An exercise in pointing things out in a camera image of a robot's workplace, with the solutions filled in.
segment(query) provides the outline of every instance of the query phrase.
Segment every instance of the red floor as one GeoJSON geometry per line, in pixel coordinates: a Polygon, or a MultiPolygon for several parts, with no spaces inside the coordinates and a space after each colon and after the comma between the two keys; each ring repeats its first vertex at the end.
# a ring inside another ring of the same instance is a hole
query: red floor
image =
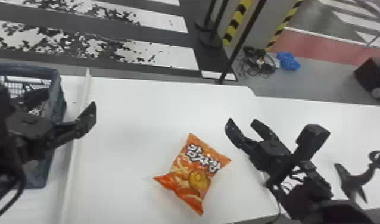
{"type": "Polygon", "coordinates": [[[296,57],[359,66],[370,57],[380,58],[380,48],[284,30],[272,52],[291,52],[296,57]]]}

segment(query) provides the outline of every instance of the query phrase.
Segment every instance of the black cable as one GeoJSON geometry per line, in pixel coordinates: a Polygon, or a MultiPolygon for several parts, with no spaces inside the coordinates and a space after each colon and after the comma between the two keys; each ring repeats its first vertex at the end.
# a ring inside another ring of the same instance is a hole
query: black cable
{"type": "Polygon", "coordinates": [[[275,65],[275,61],[273,58],[269,55],[265,55],[263,62],[264,64],[260,66],[257,61],[259,58],[256,56],[250,57],[246,55],[239,55],[236,57],[236,60],[239,61],[239,64],[237,65],[235,71],[238,76],[260,76],[264,79],[268,79],[274,72],[276,71],[276,66],[272,66],[271,64],[267,63],[265,58],[269,59],[273,65],[275,65]]]}
{"type": "Polygon", "coordinates": [[[275,223],[279,220],[279,218],[281,217],[281,214],[282,214],[282,207],[281,207],[281,205],[279,204],[278,199],[276,199],[276,203],[278,204],[279,212],[278,212],[278,214],[276,215],[275,219],[273,219],[272,221],[267,222],[266,224],[275,224],[275,223]]]}
{"type": "Polygon", "coordinates": [[[0,209],[0,216],[2,216],[22,195],[26,186],[26,177],[20,166],[2,160],[0,160],[0,166],[6,167],[9,171],[15,174],[16,180],[14,181],[14,185],[20,183],[16,194],[0,209]]]}

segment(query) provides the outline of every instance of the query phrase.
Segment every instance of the black pole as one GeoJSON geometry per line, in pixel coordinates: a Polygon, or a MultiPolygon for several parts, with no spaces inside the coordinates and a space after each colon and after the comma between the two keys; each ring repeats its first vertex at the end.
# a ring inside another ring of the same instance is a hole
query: black pole
{"type": "Polygon", "coordinates": [[[231,58],[229,59],[229,62],[227,63],[224,71],[219,77],[219,80],[217,81],[218,84],[223,84],[223,81],[228,74],[228,71],[231,69],[233,62],[235,61],[237,55],[239,54],[241,47],[243,46],[248,34],[250,33],[251,29],[254,26],[254,23],[257,21],[258,16],[260,15],[265,3],[267,0],[260,0],[258,2],[257,8],[254,10],[253,15],[250,18],[250,21],[248,22],[247,26],[244,29],[243,34],[240,37],[239,42],[237,43],[235,50],[233,51],[231,58]]]}
{"type": "Polygon", "coordinates": [[[214,24],[214,27],[212,28],[211,35],[210,35],[210,40],[214,38],[214,35],[217,34],[219,24],[222,20],[223,13],[225,13],[226,7],[228,6],[229,0],[223,0],[222,5],[220,6],[218,16],[216,17],[216,21],[214,24]]]}
{"type": "Polygon", "coordinates": [[[210,6],[209,6],[208,11],[205,15],[205,19],[204,19],[203,23],[201,23],[199,18],[195,19],[194,25],[200,31],[210,31],[211,30],[210,21],[211,21],[212,11],[214,11],[214,8],[215,8],[215,3],[216,3],[216,0],[211,0],[210,6]]]}
{"type": "Polygon", "coordinates": [[[217,31],[228,3],[229,0],[223,0],[212,30],[210,32],[203,32],[198,35],[198,39],[204,47],[210,49],[219,49],[222,47],[222,40],[220,39],[217,31]]]}

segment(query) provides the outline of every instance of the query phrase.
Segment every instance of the white table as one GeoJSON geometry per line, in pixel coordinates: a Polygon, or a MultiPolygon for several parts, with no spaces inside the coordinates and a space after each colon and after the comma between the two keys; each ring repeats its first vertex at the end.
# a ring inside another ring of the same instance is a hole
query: white table
{"type": "MultiPolygon", "coordinates": [[[[313,162],[334,199],[346,197],[333,164],[360,173],[368,152],[380,150],[380,107],[255,97],[242,86],[103,78],[92,79],[92,100],[98,123],[74,149],[61,223],[231,223],[276,214],[260,173],[224,133],[230,117],[255,139],[249,125],[260,119],[292,150],[306,124],[330,130],[313,162]],[[232,159],[214,177],[202,217],[152,179],[167,173],[190,132],[232,159]]],[[[364,189],[369,204],[360,205],[380,207],[380,172],[364,189]]]]}

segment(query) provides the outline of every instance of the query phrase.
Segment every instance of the crosswalk stripe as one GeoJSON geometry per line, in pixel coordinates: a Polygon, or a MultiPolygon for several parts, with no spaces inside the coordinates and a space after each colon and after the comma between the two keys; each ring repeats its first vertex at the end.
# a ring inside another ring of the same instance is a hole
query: crosswalk stripe
{"type": "Polygon", "coordinates": [[[376,5],[375,3],[373,2],[365,2],[367,3],[370,7],[372,7],[373,9],[377,10],[378,12],[380,12],[380,7],[378,5],[376,5]]]}
{"type": "Polygon", "coordinates": [[[371,34],[368,34],[368,33],[363,33],[363,32],[360,32],[360,31],[356,31],[356,33],[362,39],[364,39],[364,41],[366,41],[367,43],[370,43],[375,38],[375,35],[371,35],[371,34]]]}
{"type": "Polygon", "coordinates": [[[347,15],[344,13],[333,12],[340,20],[345,23],[349,23],[355,26],[364,27],[371,30],[380,31],[380,23],[370,20],[365,20],[363,18],[358,18],[352,15],[347,15]]]}
{"type": "Polygon", "coordinates": [[[150,0],[150,1],[162,2],[162,3],[170,4],[170,5],[180,5],[179,0],[150,0]]]}
{"type": "MultiPolygon", "coordinates": [[[[358,32],[356,31],[356,33],[358,35],[360,35],[366,42],[371,42],[376,36],[375,35],[371,35],[371,34],[368,34],[368,33],[363,33],[363,32],[358,32]]],[[[372,44],[371,46],[377,46],[377,47],[380,47],[380,38],[377,38],[372,44]]]]}
{"type": "Polygon", "coordinates": [[[328,39],[332,39],[332,40],[336,40],[336,41],[341,41],[341,42],[346,42],[346,43],[353,43],[353,44],[358,44],[358,45],[366,45],[366,43],[359,42],[359,41],[353,41],[353,40],[349,40],[349,39],[338,38],[336,36],[330,36],[330,35],[326,35],[326,34],[322,34],[322,33],[315,33],[315,32],[311,32],[311,31],[308,31],[308,30],[301,30],[301,29],[297,29],[297,28],[293,28],[293,27],[286,27],[285,29],[286,30],[291,30],[291,31],[294,31],[294,32],[298,32],[298,33],[305,33],[305,34],[312,35],[312,36],[319,36],[321,38],[328,38],[328,39]]]}
{"type": "MultiPolygon", "coordinates": [[[[209,79],[219,79],[221,72],[213,72],[213,71],[201,71],[201,75],[204,78],[209,78],[209,79]]],[[[225,77],[226,80],[233,80],[236,81],[236,77],[233,73],[229,73],[225,77]]]]}
{"type": "Polygon", "coordinates": [[[355,2],[354,0],[344,0],[344,1],[351,2],[351,3],[356,4],[356,2],[355,2]]]}
{"type": "Polygon", "coordinates": [[[181,16],[142,10],[108,2],[94,0],[69,0],[64,4],[45,2],[43,0],[0,0],[2,3],[19,5],[28,8],[41,8],[48,11],[70,13],[79,16],[118,20],[140,26],[187,33],[185,19],[181,16]]]}
{"type": "Polygon", "coordinates": [[[347,10],[354,13],[359,13],[359,14],[367,15],[369,17],[377,18],[377,16],[372,14],[369,10],[358,7],[356,5],[350,5],[350,4],[346,4],[346,3],[338,2],[334,0],[318,0],[318,1],[324,5],[329,5],[335,8],[340,8],[342,10],[347,10]]]}
{"type": "Polygon", "coordinates": [[[194,50],[0,20],[0,49],[199,70],[194,50]]]}

